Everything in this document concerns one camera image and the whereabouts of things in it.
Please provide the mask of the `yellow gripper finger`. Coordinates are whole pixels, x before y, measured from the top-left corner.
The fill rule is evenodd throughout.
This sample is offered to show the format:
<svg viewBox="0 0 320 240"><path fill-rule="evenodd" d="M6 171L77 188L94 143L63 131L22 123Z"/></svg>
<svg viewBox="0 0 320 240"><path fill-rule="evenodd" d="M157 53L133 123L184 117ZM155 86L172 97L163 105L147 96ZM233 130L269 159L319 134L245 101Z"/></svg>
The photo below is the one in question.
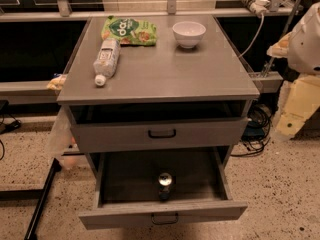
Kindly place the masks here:
<svg viewBox="0 0 320 240"><path fill-rule="evenodd" d="M320 77L300 75L285 81L280 89L275 133L280 139L293 138L320 108Z"/></svg>

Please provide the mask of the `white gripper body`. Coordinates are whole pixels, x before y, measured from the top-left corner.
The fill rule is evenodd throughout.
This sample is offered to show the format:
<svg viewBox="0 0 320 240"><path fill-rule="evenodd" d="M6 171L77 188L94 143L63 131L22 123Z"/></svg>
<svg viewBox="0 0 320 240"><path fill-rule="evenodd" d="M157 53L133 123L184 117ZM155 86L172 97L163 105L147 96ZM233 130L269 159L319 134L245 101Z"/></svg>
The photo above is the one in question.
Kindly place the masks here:
<svg viewBox="0 0 320 240"><path fill-rule="evenodd" d="M290 33L281 37L275 44L268 48L267 55L274 58L288 58L290 37Z"/></svg>

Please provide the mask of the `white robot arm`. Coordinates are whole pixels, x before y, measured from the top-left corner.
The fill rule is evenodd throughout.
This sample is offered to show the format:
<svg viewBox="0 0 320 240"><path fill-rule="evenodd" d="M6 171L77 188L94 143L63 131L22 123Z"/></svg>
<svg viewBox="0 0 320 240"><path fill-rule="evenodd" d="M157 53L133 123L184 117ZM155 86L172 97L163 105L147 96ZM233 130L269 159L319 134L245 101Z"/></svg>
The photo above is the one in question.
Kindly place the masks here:
<svg viewBox="0 0 320 240"><path fill-rule="evenodd" d="M289 140L320 107L320 2L308 9L291 32L270 46L267 54L286 58L289 68L299 73L292 83L283 83L273 120L272 135Z"/></svg>

